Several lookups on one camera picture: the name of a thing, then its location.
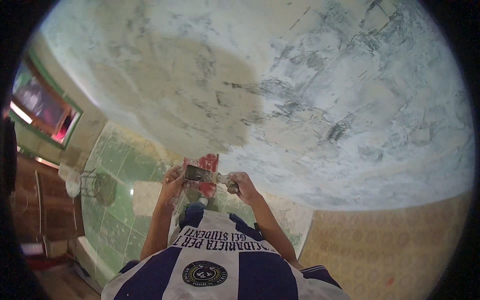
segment window frame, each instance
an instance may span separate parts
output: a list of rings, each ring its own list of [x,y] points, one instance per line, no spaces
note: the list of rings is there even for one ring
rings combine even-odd
[[[53,78],[49,75],[47,70],[43,67],[38,56],[35,54],[33,49],[29,49],[28,53],[22,60],[24,64],[26,64],[27,68],[32,72],[32,75],[35,76],[46,92],[50,93],[55,101],[57,101],[65,110],[65,113],[62,116],[61,122],[59,122],[56,128],[53,126],[46,124],[41,120],[39,117],[32,114],[25,106],[13,95],[12,93],[12,102],[18,106],[28,117],[32,119],[32,123],[29,124],[25,120],[23,120],[19,115],[17,115],[12,109],[10,109],[9,116],[10,118],[17,122],[21,123],[23,126],[27,127],[29,131],[33,132],[35,135],[39,136],[42,140],[52,144],[56,148],[65,149],[70,142],[72,137],[73,131],[75,130],[76,126],[78,125],[78,121],[80,120],[81,116],[83,115],[84,111],[79,108],[63,91],[58,84],[53,80]],[[74,109],[77,113],[73,118],[65,137],[63,138],[62,143],[55,141],[50,136],[43,133],[41,130],[44,130],[50,134],[56,134],[67,115],[71,112],[71,109]]]

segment jeans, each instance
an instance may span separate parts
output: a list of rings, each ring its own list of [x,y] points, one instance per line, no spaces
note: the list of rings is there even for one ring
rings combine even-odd
[[[205,204],[201,203],[200,201],[192,202],[185,209],[185,218],[187,218],[187,216],[189,214],[203,212],[205,209],[207,209],[207,207],[205,206]],[[232,220],[233,222],[235,222],[237,224],[242,224],[242,225],[248,226],[247,223],[245,223],[245,221],[243,221],[236,214],[230,214],[230,220]]]

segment circular emblem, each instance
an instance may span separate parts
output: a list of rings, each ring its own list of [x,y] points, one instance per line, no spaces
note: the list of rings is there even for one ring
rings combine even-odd
[[[213,287],[227,279],[227,271],[219,264],[197,261],[183,269],[183,281],[194,287]]]

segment white plaster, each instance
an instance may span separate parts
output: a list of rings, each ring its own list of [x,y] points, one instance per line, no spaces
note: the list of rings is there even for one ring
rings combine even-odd
[[[455,59],[416,2],[64,0],[41,27],[105,115],[265,192],[391,209],[472,187]]]

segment putty knife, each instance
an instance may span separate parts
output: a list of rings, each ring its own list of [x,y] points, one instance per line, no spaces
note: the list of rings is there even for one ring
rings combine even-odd
[[[227,192],[236,194],[239,192],[239,185],[236,182],[231,181],[228,175],[222,175],[218,172],[210,172],[196,166],[188,165],[185,170],[185,178],[194,181],[223,183],[227,186]]]

